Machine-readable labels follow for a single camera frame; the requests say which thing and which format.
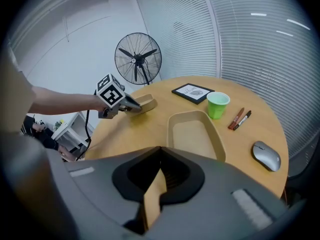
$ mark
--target picture frame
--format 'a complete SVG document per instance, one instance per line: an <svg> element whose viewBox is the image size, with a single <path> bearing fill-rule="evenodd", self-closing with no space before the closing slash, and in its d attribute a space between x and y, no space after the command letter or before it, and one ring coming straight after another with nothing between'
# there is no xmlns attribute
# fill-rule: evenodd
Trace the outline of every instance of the picture frame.
<svg viewBox="0 0 320 240"><path fill-rule="evenodd" d="M173 89L171 92L198 105L207 98L208 93L212 93L214 91L215 90L193 83L186 83L176 89Z"/></svg>

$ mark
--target fan blade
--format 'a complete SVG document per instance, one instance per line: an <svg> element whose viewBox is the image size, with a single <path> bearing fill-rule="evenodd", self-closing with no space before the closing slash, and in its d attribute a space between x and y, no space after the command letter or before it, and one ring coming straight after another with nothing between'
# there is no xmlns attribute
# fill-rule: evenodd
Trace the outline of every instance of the fan blade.
<svg viewBox="0 0 320 240"><path fill-rule="evenodd" d="M128 52L128 51L126 51L126 50L124 50L124 49L121 49L121 48L118 48L118 49L119 49L119 51L122 52L123 54L127 55L127 56L130 57L130 58L133 58L133 56L131 55L130 52Z"/></svg>
<svg viewBox="0 0 320 240"><path fill-rule="evenodd" d="M137 64L134 65L134 80L137 81L137 72L138 72L138 69L137 69Z"/></svg>
<svg viewBox="0 0 320 240"><path fill-rule="evenodd" d="M157 49L154 49L154 50L151 50L151 51L148 51L147 53L141 55L141 59L144 59L152 54L154 54L155 52L157 51Z"/></svg>

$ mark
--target black cable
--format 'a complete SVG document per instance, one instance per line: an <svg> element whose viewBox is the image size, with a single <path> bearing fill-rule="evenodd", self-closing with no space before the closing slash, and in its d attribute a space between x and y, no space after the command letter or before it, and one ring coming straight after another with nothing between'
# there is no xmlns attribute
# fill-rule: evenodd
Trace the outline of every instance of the black cable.
<svg viewBox="0 0 320 240"><path fill-rule="evenodd" d="M89 139L88 146L87 146L86 149L76 158L76 161L78 161L79 158L88 150L88 148L90 147L90 144L91 144L91 137L90 137L89 132L88 132L89 112L90 112L90 110L87 110L87 111L86 111L86 118L85 118L85 125L84 125L84 129L85 129L86 136L87 136L87 138Z"/></svg>

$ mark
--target standing fan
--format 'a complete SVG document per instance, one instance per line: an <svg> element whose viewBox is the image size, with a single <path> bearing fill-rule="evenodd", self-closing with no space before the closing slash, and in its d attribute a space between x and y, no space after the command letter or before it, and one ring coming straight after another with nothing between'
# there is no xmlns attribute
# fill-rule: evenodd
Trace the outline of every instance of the standing fan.
<svg viewBox="0 0 320 240"><path fill-rule="evenodd" d="M158 44L151 36L132 33L118 43L114 62L120 75L128 82L149 85L159 73L162 56Z"/></svg>

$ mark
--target brown marker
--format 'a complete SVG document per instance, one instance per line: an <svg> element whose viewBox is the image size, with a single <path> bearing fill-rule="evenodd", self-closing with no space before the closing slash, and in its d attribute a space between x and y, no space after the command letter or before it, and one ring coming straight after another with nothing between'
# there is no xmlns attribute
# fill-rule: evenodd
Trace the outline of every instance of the brown marker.
<svg viewBox="0 0 320 240"><path fill-rule="evenodd" d="M240 109L239 113L236 115L236 117L233 119L233 121L228 126L228 129L232 130L237 125L237 121L238 121L239 117L241 117L241 115L244 111L245 111L244 107Z"/></svg>

